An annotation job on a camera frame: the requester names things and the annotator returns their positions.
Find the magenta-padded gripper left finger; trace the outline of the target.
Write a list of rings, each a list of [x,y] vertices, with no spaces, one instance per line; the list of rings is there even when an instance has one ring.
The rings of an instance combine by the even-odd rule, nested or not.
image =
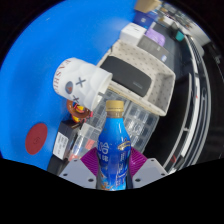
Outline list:
[[[97,187],[98,172],[97,149],[93,148],[81,159],[72,159],[63,169],[60,177],[78,186],[95,189]]]

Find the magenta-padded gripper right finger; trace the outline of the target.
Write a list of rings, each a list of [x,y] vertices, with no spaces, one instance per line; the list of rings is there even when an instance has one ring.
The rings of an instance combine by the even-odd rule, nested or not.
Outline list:
[[[128,188],[136,189],[155,182],[168,173],[155,158],[147,159],[136,149],[131,149],[128,169]]]

